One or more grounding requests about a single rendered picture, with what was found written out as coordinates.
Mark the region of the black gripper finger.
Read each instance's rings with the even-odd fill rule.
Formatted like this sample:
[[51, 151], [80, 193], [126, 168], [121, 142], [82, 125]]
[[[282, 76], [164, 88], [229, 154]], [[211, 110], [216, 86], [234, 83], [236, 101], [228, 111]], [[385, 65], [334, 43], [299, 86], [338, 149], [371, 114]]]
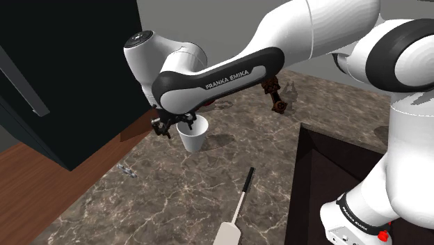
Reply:
[[182, 121], [188, 125], [190, 130], [193, 129], [192, 125], [195, 120], [197, 120], [195, 113], [185, 113], [182, 117]]
[[168, 132], [170, 126], [172, 125], [171, 118], [159, 117], [159, 118], [151, 119], [151, 125], [157, 136], [163, 135], [171, 139], [171, 135]]

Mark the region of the white cup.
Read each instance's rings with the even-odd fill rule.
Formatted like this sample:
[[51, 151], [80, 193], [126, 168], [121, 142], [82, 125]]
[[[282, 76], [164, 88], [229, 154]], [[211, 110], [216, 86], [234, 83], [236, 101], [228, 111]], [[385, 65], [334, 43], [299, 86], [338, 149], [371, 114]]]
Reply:
[[181, 137], [182, 143], [188, 152], [197, 152], [201, 149], [204, 143], [209, 123], [206, 118], [201, 115], [196, 116], [196, 120], [191, 127], [186, 122], [176, 124], [177, 131]]

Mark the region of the dark brown corkscrew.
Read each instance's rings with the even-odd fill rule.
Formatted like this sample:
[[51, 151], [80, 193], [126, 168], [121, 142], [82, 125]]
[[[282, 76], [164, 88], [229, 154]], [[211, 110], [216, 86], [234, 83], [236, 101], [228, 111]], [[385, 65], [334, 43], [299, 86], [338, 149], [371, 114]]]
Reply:
[[278, 78], [274, 76], [266, 79], [261, 83], [261, 86], [264, 89], [264, 93], [271, 96], [273, 101], [273, 107], [271, 110], [276, 113], [283, 114], [287, 108], [287, 103], [283, 102], [279, 95], [278, 91], [281, 89], [281, 87], [279, 85]]

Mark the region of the dark robot stand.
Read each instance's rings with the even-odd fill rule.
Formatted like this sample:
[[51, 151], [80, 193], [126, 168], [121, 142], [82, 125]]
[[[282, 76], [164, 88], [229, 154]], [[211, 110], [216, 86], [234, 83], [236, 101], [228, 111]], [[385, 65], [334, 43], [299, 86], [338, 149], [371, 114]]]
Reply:
[[434, 245], [434, 164], [397, 154], [301, 125], [284, 245]]

